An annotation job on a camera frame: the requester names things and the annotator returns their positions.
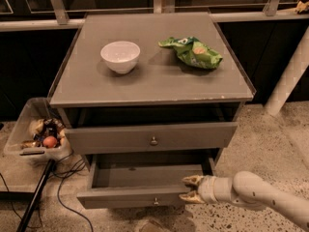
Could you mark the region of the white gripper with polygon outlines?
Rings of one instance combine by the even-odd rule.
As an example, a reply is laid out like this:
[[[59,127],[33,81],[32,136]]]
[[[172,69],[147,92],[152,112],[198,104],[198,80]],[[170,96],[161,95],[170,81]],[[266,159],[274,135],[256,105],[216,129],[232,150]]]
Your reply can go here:
[[[185,202],[193,204],[215,204],[218,203],[218,199],[215,196],[214,188],[215,181],[217,180],[214,176],[200,176],[192,175],[182,178],[185,185],[198,187],[197,191],[193,190],[188,193],[179,195],[179,198]]]

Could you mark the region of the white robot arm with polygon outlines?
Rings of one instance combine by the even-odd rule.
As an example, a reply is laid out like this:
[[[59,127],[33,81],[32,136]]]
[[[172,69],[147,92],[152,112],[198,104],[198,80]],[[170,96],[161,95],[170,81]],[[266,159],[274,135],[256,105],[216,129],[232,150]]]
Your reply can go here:
[[[269,207],[298,227],[309,232],[309,201],[275,188],[258,175],[240,171],[234,177],[189,176],[183,182],[192,187],[180,199],[195,204],[219,202],[249,210]]]

